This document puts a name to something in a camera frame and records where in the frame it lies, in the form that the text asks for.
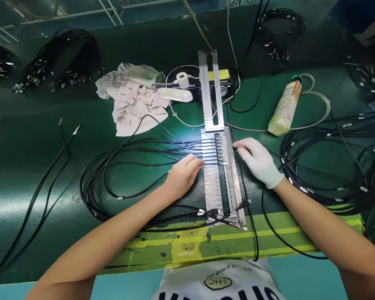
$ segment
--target green workbench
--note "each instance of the green workbench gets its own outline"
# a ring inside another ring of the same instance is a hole
[[[317,80],[314,90],[324,93],[331,100],[332,111],[336,116],[369,110],[366,103],[361,101],[362,92],[351,82],[345,68],[334,67],[305,70],[305,72],[314,75]],[[292,73],[284,73],[269,78],[264,85],[257,107],[246,114],[232,113],[233,124],[245,128],[265,129],[281,92],[291,76]],[[262,77],[245,79],[235,99],[237,109],[247,107],[257,97],[263,79]],[[83,90],[84,87],[81,85],[68,90],[64,89],[55,98],[53,94],[50,95],[51,98],[41,98],[41,101],[47,102],[46,105],[50,106],[50,109],[42,108],[35,111],[34,106],[30,104],[24,110],[20,110],[19,114],[6,117],[3,113],[0,117],[0,260],[20,228],[27,205],[40,177],[62,148],[59,119],[63,120],[66,137],[78,125],[81,125],[80,132],[69,145],[71,162],[56,183],[50,199],[51,204],[55,201],[57,203],[33,243],[19,259],[0,273],[0,283],[37,280],[64,251],[100,224],[81,201],[79,178],[91,159],[105,150],[122,144],[126,138],[115,137],[115,124],[111,116],[113,101],[99,99],[94,93],[84,98],[75,96],[78,92],[86,93]],[[18,99],[24,102],[35,101],[28,97],[28,93],[33,95],[35,91],[28,91],[25,95],[12,95],[11,101],[14,105],[17,105]],[[200,103],[176,104],[174,108],[178,116],[188,124],[196,125],[203,122]],[[313,95],[303,96],[300,98],[293,126],[318,120],[323,113],[322,100]],[[181,140],[200,139],[199,128],[186,127],[171,114],[162,124]],[[251,136],[276,152],[279,152],[280,142],[283,139],[269,133],[249,133],[237,130],[234,132],[236,139]],[[144,135],[169,138],[160,126],[138,137]],[[323,150],[325,147],[315,149],[312,155],[306,155],[303,158],[302,163],[321,171],[350,178],[355,166],[347,156],[347,150],[334,147],[336,153],[334,157],[341,161],[339,165],[343,162],[347,163],[344,168],[338,167],[331,157],[323,155]],[[164,160],[156,154],[149,156],[135,152],[125,154],[122,159],[151,163]],[[280,161],[277,158],[275,161],[279,166]],[[133,171],[137,174],[136,177],[129,176],[129,168],[130,166],[122,166],[110,170],[110,185],[116,193],[137,192],[150,184],[153,178],[166,172],[169,167],[153,167],[149,171],[147,167],[135,166]],[[286,248],[272,234],[261,215],[261,184],[254,179],[245,166],[243,175],[249,197],[253,201],[251,205],[259,235],[260,256],[293,254],[293,251]],[[31,220],[16,250],[20,249],[36,227],[42,213],[45,192],[53,176],[49,177],[43,187]],[[108,211],[116,213],[136,203],[142,197],[144,195],[124,201],[105,198],[101,202]],[[205,207],[202,173],[199,174],[191,191],[179,200],[178,204]],[[272,224],[287,241],[303,251],[316,250],[274,193],[266,193],[266,206]],[[175,213],[180,213],[180,211],[167,210],[162,215]],[[347,217],[346,221],[362,232],[363,225],[359,216]],[[103,272],[167,268],[227,257],[252,258],[254,251],[253,233],[250,228],[247,232],[229,226],[218,226],[184,232],[140,233]]]
[[[342,38],[343,29],[338,21],[326,18],[334,3],[335,1],[299,0],[270,3],[270,9],[289,7],[306,18],[306,35],[300,47],[293,49],[294,55],[290,64],[290,67],[305,67],[293,73],[285,72],[270,77],[264,84],[256,108],[245,114],[232,113],[232,124],[244,128],[266,129],[281,92],[291,76],[307,72],[316,79],[314,90],[330,99],[336,117],[369,111],[367,103],[363,101],[367,94],[358,89],[348,77],[346,69],[339,66],[348,55],[353,61],[369,57],[369,49],[362,47],[354,38]],[[243,56],[247,47],[255,15],[255,5],[230,11],[230,31],[238,59]],[[225,38],[226,12],[209,12],[198,16],[198,19],[202,25],[205,24],[205,34],[213,47],[217,48],[219,61],[226,66],[234,66],[229,40]],[[97,30],[92,34],[97,39],[103,65],[107,71],[115,70],[121,62],[130,62],[136,65],[151,65],[167,73],[176,66],[189,63],[197,55],[198,50],[206,49],[206,44],[189,17],[113,27]],[[78,125],[81,125],[81,129],[69,144],[71,161],[54,186],[50,206],[54,203],[55,206],[31,245],[16,261],[0,272],[0,284],[37,280],[72,244],[100,224],[80,198],[79,179],[86,165],[96,155],[119,146],[126,140],[115,137],[112,99],[100,99],[95,93],[94,80],[98,79],[98,75],[93,76],[92,82],[78,83],[55,93],[50,93],[44,85],[35,90],[28,90],[23,95],[11,93],[11,87],[17,82],[22,68],[35,57],[38,49],[47,41],[42,39],[9,46],[17,56],[17,67],[10,78],[0,82],[0,261],[20,229],[28,204],[42,175],[63,147],[58,121],[62,118],[66,138]],[[64,62],[56,64],[56,74],[67,64],[66,55],[61,59]],[[334,67],[311,69],[314,65]],[[243,109],[250,106],[257,98],[264,80],[262,75],[268,75],[279,67],[278,62],[269,60],[269,56],[261,47],[253,47],[245,63],[241,65],[241,71],[246,78],[236,96],[235,108]],[[203,123],[200,103],[175,104],[174,109],[188,124]],[[320,119],[324,109],[323,101],[316,96],[301,97],[293,127]],[[169,108],[167,111],[169,116],[162,124],[174,136],[185,141],[200,139],[199,128],[184,126],[172,117]],[[234,130],[234,134],[236,139],[256,138],[276,152],[279,152],[283,139],[268,133]],[[170,138],[159,126],[137,137],[145,135]],[[331,150],[335,154],[333,157],[327,155]],[[126,153],[122,158],[149,163],[165,160],[156,154],[135,152]],[[280,166],[279,158],[274,159],[277,166]],[[309,167],[349,179],[356,168],[347,149],[338,144],[320,143],[300,159],[302,164]],[[36,228],[44,209],[49,184],[64,161],[65,156],[60,159],[44,184],[15,253],[21,249]],[[138,192],[151,184],[154,178],[164,174],[169,167],[149,169],[135,166],[133,172],[138,175],[135,177],[129,175],[131,168],[131,165],[123,165],[109,170],[110,186],[114,192],[129,195]],[[306,176],[318,183],[325,180],[311,174]],[[252,212],[259,235],[260,257],[293,254],[272,234],[265,223],[260,204],[262,185],[246,166],[243,166],[243,177],[252,200]],[[320,184],[333,185],[327,181]],[[108,212],[117,213],[142,197],[144,195],[127,200],[103,197],[100,204]],[[300,250],[316,251],[273,192],[266,192],[265,202],[271,223],[284,239]],[[193,188],[177,203],[205,207],[202,172],[199,173]],[[164,211],[160,216],[185,212],[187,211],[173,208]],[[360,216],[347,217],[345,221],[356,230],[363,231]],[[180,225],[181,223],[174,223],[168,226],[175,228]],[[184,232],[140,233],[103,272],[167,268],[227,257],[252,258],[254,251],[250,226],[247,232],[230,226],[217,226]]]

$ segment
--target white cloth rag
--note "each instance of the white cloth rag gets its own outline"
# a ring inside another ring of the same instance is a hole
[[[144,115],[151,115],[158,122],[168,117],[165,108],[169,101],[148,88],[156,80],[162,81],[163,77],[162,72],[152,67],[121,63],[116,71],[104,75],[96,82],[100,98],[114,99],[112,117],[117,126],[116,136],[132,135]],[[157,124],[154,119],[145,117],[136,134],[148,131]]]

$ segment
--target black control box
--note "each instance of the black control box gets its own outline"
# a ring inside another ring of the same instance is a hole
[[[197,67],[180,67],[175,71],[171,72],[168,76],[167,82],[170,83],[176,80],[176,75],[180,72],[185,72],[188,75],[192,75],[193,77],[199,77],[199,68]],[[219,70],[220,74],[220,86],[221,86],[221,97],[222,98],[229,98],[233,96],[233,80],[229,69],[221,69]],[[208,71],[208,77],[210,79],[210,94],[211,100],[215,99],[215,91],[214,91],[214,72]],[[167,86],[168,88],[180,88],[178,84]],[[200,79],[189,78],[189,87],[187,88],[192,95],[192,101],[201,101],[201,81]]]

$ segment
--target blue floor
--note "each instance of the blue floor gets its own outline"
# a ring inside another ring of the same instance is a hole
[[[347,299],[336,267],[301,255],[268,259],[286,299]],[[98,276],[92,300],[143,300],[157,290],[163,270]],[[34,282],[0,285],[0,300],[22,300]]]

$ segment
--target gloved hand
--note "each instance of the gloved hand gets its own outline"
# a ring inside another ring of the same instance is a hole
[[[234,142],[240,157],[246,162],[251,173],[267,188],[273,189],[282,181],[284,175],[278,171],[267,149],[251,137]]]
[[[171,202],[182,198],[192,187],[197,173],[203,167],[204,161],[193,154],[185,156],[172,166],[167,179],[162,185],[166,198]]]

